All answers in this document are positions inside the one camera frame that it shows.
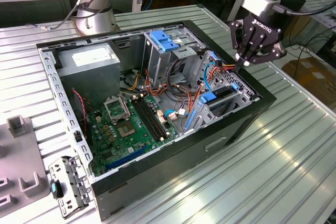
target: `wire bundle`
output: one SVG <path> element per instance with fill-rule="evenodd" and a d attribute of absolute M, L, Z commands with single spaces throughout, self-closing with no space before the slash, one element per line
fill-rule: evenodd
<path fill-rule="evenodd" d="M 86 132 L 87 132 L 87 122 L 86 122 L 86 110 L 85 110 L 85 105 L 84 105 L 84 102 L 83 102 L 83 98 L 80 96 L 80 94 L 76 90 L 73 89 L 72 92 L 78 96 L 79 101 L 80 101 L 80 103 L 82 105 L 84 124 L 85 124 L 85 135 L 86 135 Z"/>
<path fill-rule="evenodd" d="M 152 85 L 149 81 L 149 74 L 147 69 L 145 69 L 145 74 L 146 74 L 145 89 L 148 91 L 149 94 L 157 97 L 167 89 L 167 87 L 161 89 L 162 87 L 166 86 L 166 84 L 163 84 L 157 90 L 152 90 Z"/>
<path fill-rule="evenodd" d="M 235 65 L 223 65 L 222 66 L 222 69 L 220 67 L 215 67 L 211 70 L 210 72 L 210 77 L 207 78 L 207 70 L 208 70 L 208 67 L 211 66 L 211 65 L 215 65 L 214 62 L 210 62 L 208 63 L 206 66 L 205 66 L 205 69 L 204 69 L 204 83 L 205 83 L 205 86 L 211 90 L 210 88 L 210 85 L 208 83 L 208 81 L 211 81 L 212 78 L 213 78 L 213 74 L 215 71 L 226 71 L 226 70 L 229 70 L 229 69 L 234 69 Z"/>
<path fill-rule="evenodd" d="M 130 87 L 129 89 L 127 89 L 127 90 L 132 91 L 132 90 L 134 90 L 134 89 L 137 88 L 137 86 L 138 86 L 138 79 L 139 79 L 139 76 L 140 76 L 140 75 L 137 73 L 136 76 L 135 76 L 134 85 L 133 85 L 132 87 Z"/>

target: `side panel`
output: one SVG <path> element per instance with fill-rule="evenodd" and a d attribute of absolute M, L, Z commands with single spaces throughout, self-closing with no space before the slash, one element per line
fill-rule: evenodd
<path fill-rule="evenodd" d="M 109 191 L 96 195 L 101 220 L 107 219 L 124 207 L 148 195 L 171 179 L 206 160 L 211 155 L 222 150 L 227 144 L 233 143 L 258 115 L 266 109 L 264 108 L 259 113 L 254 113 L 238 120 L 144 172 L 125 180 Z M 111 179 L 118 179 L 118 176 L 119 172 L 105 178 L 104 182 L 110 183 Z"/>

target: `red wire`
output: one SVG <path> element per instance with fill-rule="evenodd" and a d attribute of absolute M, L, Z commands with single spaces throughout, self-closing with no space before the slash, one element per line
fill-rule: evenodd
<path fill-rule="evenodd" d="M 80 102 L 81 102 L 81 104 L 82 104 L 83 114 L 84 114 L 84 124 L 85 124 L 85 135 L 86 135 L 86 131 L 87 131 L 87 125 L 86 125 L 86 111 L 85 111 L 85 106 L 84 106 L 83 98 L 80 96 L 80 94 L 79 94 L 76 90 L 72 90 L 72 91 L 73 91 L 73 93 L 75 93 L 75 94 L 78 96 L 78 98 L 79 98 L 79 100 L 80 100 Z"/>

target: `green motherboard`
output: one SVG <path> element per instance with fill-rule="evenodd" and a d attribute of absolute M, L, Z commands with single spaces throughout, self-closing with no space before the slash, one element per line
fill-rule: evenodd
<path fill-rule="evenodd" d="M 143 100 L 160 123 L 157 116 L 159 108 L 154 98 L 147 95 Z M 96 176 L 158 148 L 179 136 L 173 124 L 168 121 L 164 125 L 161 124 L 164 131 L 168 132 L 168 136 L 163 141 L 154 139 L 150 134 L 151 131 L 147 129 L 143 122 L 147 119 L 142 119 L 139 116 L 131 100 L 125 101 L 125 104 L 130 116 L 117 122 L 112 122 L 110 116 L 123 113 L 122 106 L 118 102 L 107 105 L 110 114 L 105 106 L 87 114 L 92 136 L 92 140 L 88 141 L 93 154 L 91 167 Z"/>

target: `metal workbench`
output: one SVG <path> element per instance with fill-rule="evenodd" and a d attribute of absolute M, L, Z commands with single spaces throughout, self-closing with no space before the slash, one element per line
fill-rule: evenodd
<path fill-rule="evenodd" d="M 227 26 L 197 6 L 117 15 L 122 29 L 191 19 L 229 54 Z M 78 36 L 59 30 L 0 29 L 0 123 L 32 119 L 44 166 L 73 155 L 35 43 Z M 275 104 L 227 149 L 118 212 L 105 223 L 323 223 L 336 207 L 336 115 L 272 64 L 248 71 Z M 0 223 L 62 223 L 52 195 Z M 94 203 L 70 223 L 97 223 Z"/>
<path fill-rule="evenodd" d="M 304 12 L 311 12 L 313 10 L 317 10 L 320 8 L 323 8 L 335 0 L 306 0 L 305 5 L 303 6 L 303 11 Z M 330 10 L 320 13 L 317 15 L 311 16 L 313 19 L 315 19 L 317 22 L 323 24 L 327 28 L 332 28 L 336 26 L 336 18 L 331 15 L 331 11 L 333 8 Z"/>

